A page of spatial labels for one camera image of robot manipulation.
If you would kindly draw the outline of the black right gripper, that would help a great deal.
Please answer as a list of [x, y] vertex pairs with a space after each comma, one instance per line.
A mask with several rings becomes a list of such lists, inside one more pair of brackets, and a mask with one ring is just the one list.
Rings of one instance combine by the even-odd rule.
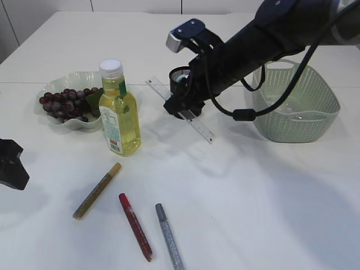
[[213, 49], [224, 42], [216, 34], [205, 28], [198, 36], [189, 40], [186, 45], [197, 56], [189, 62], [190, 74], [186, 80], [185, 89], [164, 104], [166, 111], [177, 118], [181, 111], [190, 110], [191, 106], [210, 99], [205, 81], [204, 56], [208, 56]]

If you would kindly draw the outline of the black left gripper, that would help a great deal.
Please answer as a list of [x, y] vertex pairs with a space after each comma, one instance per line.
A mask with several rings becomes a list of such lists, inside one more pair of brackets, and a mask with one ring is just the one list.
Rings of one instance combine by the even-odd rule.
[[29, 175], [20, 156], [23, 148], [14, 140], [1, 139], [1, 184], [15, 190], [25, 190]]

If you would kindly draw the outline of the black blue right robot arm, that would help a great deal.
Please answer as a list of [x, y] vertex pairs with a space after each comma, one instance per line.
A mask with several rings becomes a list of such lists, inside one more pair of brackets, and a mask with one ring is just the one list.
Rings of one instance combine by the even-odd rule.
[[359, 43], [358, 1], [264, 1], [254, 19], [224, 42], [198, 19], [169, 32], [166, 46], [174, 53], [190, 49], [190, 74], [173, 88], [164, 108], [172, 115], [202, 107], [270, 61], [305, 52], [281, 98], [261, 111], [235, 110], [237, 121], [252, 121], [279, 107], [290, 95], [318, 46]]

